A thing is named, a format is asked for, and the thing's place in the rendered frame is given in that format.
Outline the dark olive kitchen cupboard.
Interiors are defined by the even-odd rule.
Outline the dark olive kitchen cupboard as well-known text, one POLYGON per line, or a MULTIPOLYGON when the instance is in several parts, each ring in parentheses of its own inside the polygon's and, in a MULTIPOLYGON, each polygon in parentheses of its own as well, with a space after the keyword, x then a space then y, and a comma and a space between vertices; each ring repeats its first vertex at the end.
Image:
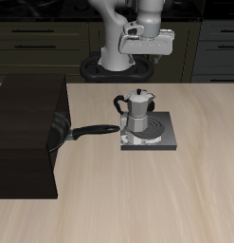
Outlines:
MULTIPOLYGON (((172 54, 153 64, 151 83, 188 83, 201 24, 163 22, 175 32, 172 54)), ((82 83, 81 62, 105 44, 101 22, 0 22, 0 82, 9 73, 63 73, 82 83)), ((147 57, 153 63, 154 55, 147 57)))

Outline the dark wooden cabinet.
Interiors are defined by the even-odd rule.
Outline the dark wooden cabinet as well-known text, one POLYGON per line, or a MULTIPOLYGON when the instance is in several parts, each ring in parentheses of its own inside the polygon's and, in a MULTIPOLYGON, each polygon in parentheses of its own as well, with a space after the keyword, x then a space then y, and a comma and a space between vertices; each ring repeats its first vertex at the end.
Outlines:
POLYGON ((70 117, 63 74, 9 74, 0 85, 0 199, 56 199, 54 114, 70 117))

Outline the flat black base plate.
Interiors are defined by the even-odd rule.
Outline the flat black base plate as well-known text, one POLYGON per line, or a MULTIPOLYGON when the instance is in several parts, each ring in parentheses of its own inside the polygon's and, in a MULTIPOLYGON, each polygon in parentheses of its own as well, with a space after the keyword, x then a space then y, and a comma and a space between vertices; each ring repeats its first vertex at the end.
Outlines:
POLYGON ((143 84, 153 75, 153 64, 143 55, 134 55, 135 64, 123 71, 110 71, 99 65, 99 51, 93 51, 81 63, 80 73, 87 83, 143 84))

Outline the dark grey kitchen cupboard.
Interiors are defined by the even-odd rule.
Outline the dark grey kitchen cupboard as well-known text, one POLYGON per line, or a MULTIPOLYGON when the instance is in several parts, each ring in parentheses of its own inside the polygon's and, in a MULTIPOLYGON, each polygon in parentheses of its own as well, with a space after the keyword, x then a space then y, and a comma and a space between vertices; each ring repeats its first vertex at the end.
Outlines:
POLYGON ((208 20, 201 25, 191 81, 234 83, 234 20, 208 20))

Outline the black kitchen countertop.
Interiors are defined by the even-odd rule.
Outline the black kitchen countertop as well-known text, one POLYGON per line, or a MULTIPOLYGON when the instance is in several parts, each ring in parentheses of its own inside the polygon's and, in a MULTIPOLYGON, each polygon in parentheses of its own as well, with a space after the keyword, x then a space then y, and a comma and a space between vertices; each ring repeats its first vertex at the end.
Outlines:
MULTIPOLYGON (((162 22, 234 20, 234 0, 173 0, 162 22)), ((102 22, 87 0, 0 0, 0 22, 102 22)))

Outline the silver moka pot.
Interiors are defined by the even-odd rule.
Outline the silver moka pot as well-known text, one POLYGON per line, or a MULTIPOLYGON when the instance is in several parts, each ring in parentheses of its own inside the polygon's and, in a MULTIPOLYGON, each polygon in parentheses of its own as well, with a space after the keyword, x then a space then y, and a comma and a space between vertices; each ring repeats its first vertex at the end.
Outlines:
POLYGON ((140 88, 114 98, 114 106, 120 115, 123 114, 123 111, 118 102, 124 101, 128 104, 127 127, 131 132, 143 132, 147 128, 147 109, 154 98, 154 94, 140 88))

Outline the dark grey stove plate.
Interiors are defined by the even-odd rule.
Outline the dark grey stove plate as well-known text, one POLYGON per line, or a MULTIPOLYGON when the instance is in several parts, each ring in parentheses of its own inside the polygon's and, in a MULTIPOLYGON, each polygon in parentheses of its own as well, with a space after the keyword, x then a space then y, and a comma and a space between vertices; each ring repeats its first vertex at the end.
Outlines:
POLYGON ((177 148, 169 112, 149 112, 148 127, 140 133, 140 138, 133 138, 135 144, 131 144, 128 140, 125 114, 120 116, 120 126, 120 146, 122 150, 175 151, 177 148))

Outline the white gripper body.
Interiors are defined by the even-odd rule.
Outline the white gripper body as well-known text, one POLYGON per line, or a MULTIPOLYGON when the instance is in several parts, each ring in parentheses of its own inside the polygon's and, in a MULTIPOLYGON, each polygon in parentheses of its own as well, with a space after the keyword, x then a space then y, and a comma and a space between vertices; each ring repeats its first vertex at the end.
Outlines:
POLYGON ((118 51, 121 54, 170 55, 174 36, 171 29, 161 29, 153 38, 121 34, 118 51))

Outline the black frying pan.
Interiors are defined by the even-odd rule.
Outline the black frying pan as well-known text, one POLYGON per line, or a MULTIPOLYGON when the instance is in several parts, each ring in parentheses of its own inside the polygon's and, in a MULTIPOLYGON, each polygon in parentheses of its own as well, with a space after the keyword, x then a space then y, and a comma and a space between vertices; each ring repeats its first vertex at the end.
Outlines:
POLYGON ((66 140, 77 140, 84 135, 116 133, 119 130, 119 126, 111 124, 90 125, 72 129, 69 120, 65 116, 56 113, 49 131, 47 148, 52 153, 59 149, 66 140))

